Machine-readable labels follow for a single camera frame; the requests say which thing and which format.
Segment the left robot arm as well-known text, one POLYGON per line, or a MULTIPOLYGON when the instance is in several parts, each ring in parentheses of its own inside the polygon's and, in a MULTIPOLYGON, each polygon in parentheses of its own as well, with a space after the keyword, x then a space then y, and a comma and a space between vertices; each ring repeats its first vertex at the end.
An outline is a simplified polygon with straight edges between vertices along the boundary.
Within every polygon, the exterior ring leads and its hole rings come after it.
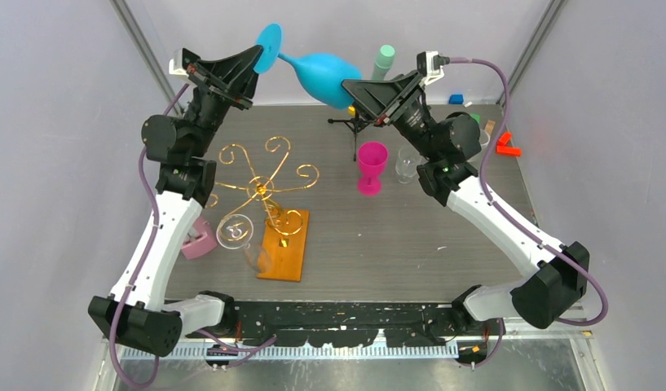
POLYGON ((189 231, 214 187, 217 164, 205 154, 227 112, 253 104, 261 45, 219 60, 188 49, 170 61, 170 73, 193 86, 182 116, 150 116, 141 139, 149 160, 160 166, 151 189, 152 212, 126 272, 105 297, 93 297, 88 313, 112 343, 168 355, 186 335, 208 328, 230 336, 237 325, 233 297, 203 291, 192 299, 165 302, 170 274, 189 231))

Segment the pink wine glass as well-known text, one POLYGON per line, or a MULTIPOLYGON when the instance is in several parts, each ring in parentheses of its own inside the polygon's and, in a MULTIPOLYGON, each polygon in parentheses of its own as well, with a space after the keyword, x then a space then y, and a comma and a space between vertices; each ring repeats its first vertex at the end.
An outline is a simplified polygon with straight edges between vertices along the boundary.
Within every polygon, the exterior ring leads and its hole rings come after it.
POLYGON ((386 168, 389 152, 383 143, 370 141, 362 144, 357 153, 361 177, 358 191, 364 196, 375 196, 382 189, 380 176, 386 168))

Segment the blue wine glass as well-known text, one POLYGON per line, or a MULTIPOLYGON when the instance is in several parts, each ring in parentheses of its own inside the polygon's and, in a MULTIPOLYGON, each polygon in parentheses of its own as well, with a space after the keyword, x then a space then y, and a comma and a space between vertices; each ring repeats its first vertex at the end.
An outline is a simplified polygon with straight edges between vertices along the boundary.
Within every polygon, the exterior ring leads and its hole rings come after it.
POLYGON ((294 58, 281 52, 283 30, 277 23, 269 24, 258 35, 256 45, 263 48, 254 71, 262 74, 280 59, 289 64, 302 88, 315 100, 336 109, 347 109, 354 102, 342 87, 346 79, 361 79, 361 71, 353 64, 329 53, 312 53, 294 58))

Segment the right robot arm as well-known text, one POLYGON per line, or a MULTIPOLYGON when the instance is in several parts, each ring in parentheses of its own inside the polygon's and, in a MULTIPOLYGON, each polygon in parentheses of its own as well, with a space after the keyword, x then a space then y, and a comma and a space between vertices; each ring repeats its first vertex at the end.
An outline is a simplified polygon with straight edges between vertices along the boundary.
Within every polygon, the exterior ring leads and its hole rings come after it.
POLYGON ((579 242, 563 244, 540 231, 481 183, 469 162, 481 149, 478 122, 467 112, 435 121, 417 71, 389 81, 345 79, 341 86, 362 118, 393 125, 425 159, 417 166, 422 190, 479 229, 522 276, 495 287, 475 285, 454 299, 455 329, 469 335, 486 320, 511 316, 539 329, 561 321, 586 293, 582 273, 589 252, 579 242))

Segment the clear wine glass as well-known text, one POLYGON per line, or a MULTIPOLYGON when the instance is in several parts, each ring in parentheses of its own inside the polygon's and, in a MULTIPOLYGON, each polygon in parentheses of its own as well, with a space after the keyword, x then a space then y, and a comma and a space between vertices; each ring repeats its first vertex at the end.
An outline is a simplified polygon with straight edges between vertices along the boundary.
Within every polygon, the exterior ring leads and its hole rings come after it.
POLYGON ((422 156, 412 146, 401 147, 395 163, 396 179, 399 183, 410 183, 417 176, 417 166, 423 161, 422 156))
POLYGON ((256 273, 267 273, 273 262, 265 248, 252 241, 254 224, 244 214, 232 213, 218 224, 216 237, 218 243, 229 250, 241 251, 245 263, 256 273))
POLYGON ((483 159, 484 153, 487 151, 491 136, 486 130, 480 130, 479 133, 479 152, 473 156, 472 161, 481 161, 483 159))

